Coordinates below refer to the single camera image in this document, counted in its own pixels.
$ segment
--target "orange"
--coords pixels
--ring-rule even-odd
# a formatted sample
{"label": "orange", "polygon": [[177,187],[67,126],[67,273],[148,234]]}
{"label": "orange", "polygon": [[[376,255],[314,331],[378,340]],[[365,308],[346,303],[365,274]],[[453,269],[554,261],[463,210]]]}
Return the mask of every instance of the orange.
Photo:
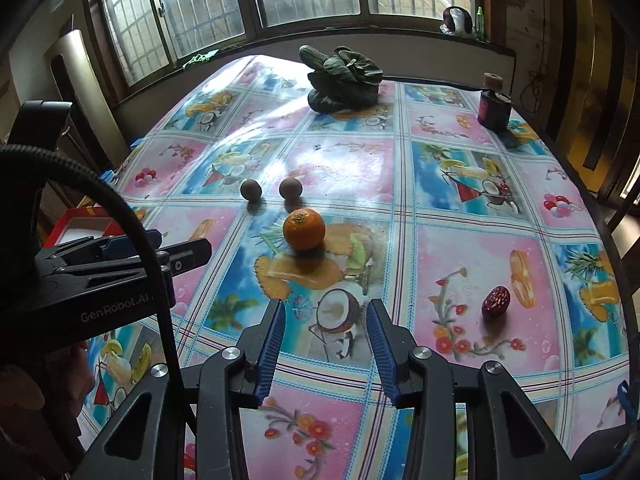
{"label": "orange", "polygon": [[313,209],[296,209],[284,221],[282,234],[287,243],[297,251],[318,247],[324,240],[324,220]]}

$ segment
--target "dark bottle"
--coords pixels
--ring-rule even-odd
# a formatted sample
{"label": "dark bottle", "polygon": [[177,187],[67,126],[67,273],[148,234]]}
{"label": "dark bottle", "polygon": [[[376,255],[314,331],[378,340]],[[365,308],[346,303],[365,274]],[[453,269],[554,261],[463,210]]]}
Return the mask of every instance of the dark bottle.
{"label": "dark bottle", "polygon": [[496,133],[507,129],[511,115],[511,99],[502,91],[502,78],[499,75],[485,73],[482,79],[478,122]]}

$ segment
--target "black cable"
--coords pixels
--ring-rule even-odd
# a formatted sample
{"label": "black cable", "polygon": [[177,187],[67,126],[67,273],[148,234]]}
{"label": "black cable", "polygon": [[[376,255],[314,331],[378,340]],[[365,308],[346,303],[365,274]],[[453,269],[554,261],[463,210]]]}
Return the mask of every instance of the black cable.
{"label": "black cable", "polygon": [[50,178],[59,184],[64,184],[81,191],[93,198],[109,215],[122,227],[136,249],[140,261],[145,269],[147,279],[158,311],[158,329],[164,350],[164,358],[169,371],[169,384],[176,402],[179,402],[184,412],[184,418],[193,433],[196,433],[196,418],[191,406],[186,401],[184,382],[178,362],[178,352],[175,348],[174,327],[171,320],[171,305],[167,297],[162,270],[155,249],[146,237],[146,231],[132,209],[122,197],[88,168],[74,160],[63,158],[49,150],[34,146],[11,144],[0,146],[0,178],[3,183],[20,179],[21,175],[30,178]]}

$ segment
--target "green vegetable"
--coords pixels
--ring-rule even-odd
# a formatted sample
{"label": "green vegetable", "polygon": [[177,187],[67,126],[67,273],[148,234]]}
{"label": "green vegetable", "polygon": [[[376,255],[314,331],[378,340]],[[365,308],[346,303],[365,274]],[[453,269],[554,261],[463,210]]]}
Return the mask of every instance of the green vegetable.
{"label": "green vegetable", "polygon": [[312,110],[331,114],[345,109],[362,110],[378,102],[382,70],[368,57],[345,46],[328,56],[303,45],[300,59],[314,69],[308,74],[314,87],[308,96]]}

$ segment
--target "plastic tablecloth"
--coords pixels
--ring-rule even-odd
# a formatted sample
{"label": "plastic tablecloth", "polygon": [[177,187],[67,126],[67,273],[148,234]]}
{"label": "plastic tablecloth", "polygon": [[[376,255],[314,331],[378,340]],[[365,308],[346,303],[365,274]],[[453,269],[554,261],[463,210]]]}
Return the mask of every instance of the plastic tablecloth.
{"label": "plastic tablecloth", "polygon": [[[382,392],[364,326],[372,298],[450,362],[502,362],[570,456],[588,434],[622,424],[616,280],[577,188],[533,129],[513,112],[503,142],[476,120],[479,92],[388,80],[370,109],[317,114],[308,72],[262,56],[229,63],[156,124],[114,180],[164,245],[212,245],[207,266],[174,278],[183,365],[232,345],[269,298],[285,303],[271,394],[241,414],[250,478],[402,478],[413,414]],[[318,265],[301,265],[282,236],[288,176],[326,223]],[[240,196],[247,178],[262,186],[259,206]],[[496,286],[511,298],[498,328],[481,317]],[[86,423],[99,430],[162,361],[153,317],[94,338]],[[188,434],[186,478],[193,457]]]}

